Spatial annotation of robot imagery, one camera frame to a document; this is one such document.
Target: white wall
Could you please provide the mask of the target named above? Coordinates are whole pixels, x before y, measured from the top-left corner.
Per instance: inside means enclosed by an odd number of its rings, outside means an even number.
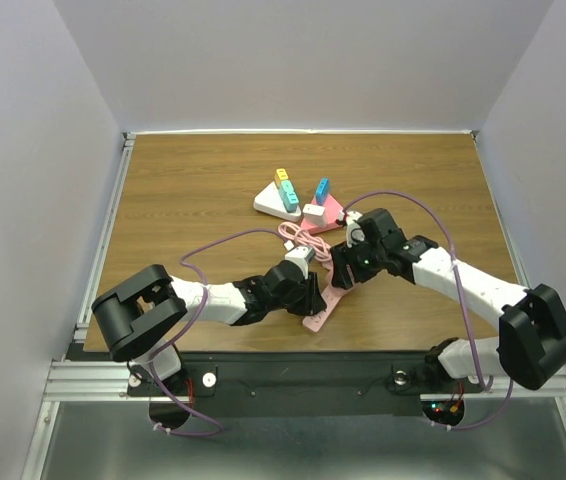
[[[125,130],[478,128],[551,0],[55,0]]]
[[[0,479],[69,343],[119,131],[53,3],[0,1]]]
[[[566,0],[556,0],[478,136],[533,283],[566,304]]]

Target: black mounting bracket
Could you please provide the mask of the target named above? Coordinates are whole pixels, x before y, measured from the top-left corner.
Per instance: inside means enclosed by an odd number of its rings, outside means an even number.
[[[384,208],[362,215],[356,223],[365,240],[351,246],[343,242],[330,249],[335,287],[350,289],[354,283],[367,282],[382,270],[414,283],[412,264],[430,248],[438,247],[436,242],[421,235],[408,240]]]
[[[94,300],[92,311],[112,360],[143,355],[187,313],[171,283],[163,265],[150,265]],[[153,308],[144,311],[141,300]]]
[[[519,385],[538,390],[566,364],[566,311],[547,285],[528,291],[499,319],[499,359]]]
[[[309,272],[304,282],[305,294],[295,303],[287,307],[287,312],[294,315],[316,315],[327,308],[321,296],[319,279],[316,272]]]

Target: toy blocks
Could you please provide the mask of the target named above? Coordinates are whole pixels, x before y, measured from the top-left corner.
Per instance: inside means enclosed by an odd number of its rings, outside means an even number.
[[[274,172],[274,181],[254,198],[254,209],[289,222],[301,219],[299,198],[284,168]]]
[[[330,195],[330,180],[321,179],[316,188],[312,203],[303,207],[303,222],[301,228],[311,235],[340,228],[336,220],[343,207]]]

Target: white cube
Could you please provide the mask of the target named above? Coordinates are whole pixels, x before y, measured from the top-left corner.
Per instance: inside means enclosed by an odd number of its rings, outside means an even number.
[[[320,205],[306,204],[303,207],[303,216],[308,222],[317,227],[325,227],[327,225],[325,207],[321,207]]]

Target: wooden table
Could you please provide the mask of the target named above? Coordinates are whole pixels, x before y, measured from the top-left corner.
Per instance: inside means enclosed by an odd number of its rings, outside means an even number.
[[[104,292],[152,263],[198,280],[179,266],[186,252],[230,233],[276,228],[280,220],[256,212],[254,196],[285,168],[301,202],[322,177],[342,204],[380,188],[408,192],[440,214],[459,257],[515,281],[503,234],[469,135],[148,135],[139,136],[123,188],[99,285]],[[387,208],[405,234],[442,245],[437,226],[417,206],[375,197],[360,211]],[[323,235],[332,244],[342,230]],[[194,257],[211,283],[265,273],[284,255],[273,235],[253,234]],[[322,268],[315,269],[323,277]],[[474,318],[478,337],[494,335]],[[381,273],[356,288],[314,334],[284,311],[247,327],[198,322],[181,350],[315,351],[427,349],[465,331],[458,305],[440,294]],[[86,351],[107,351],[96,321]]]

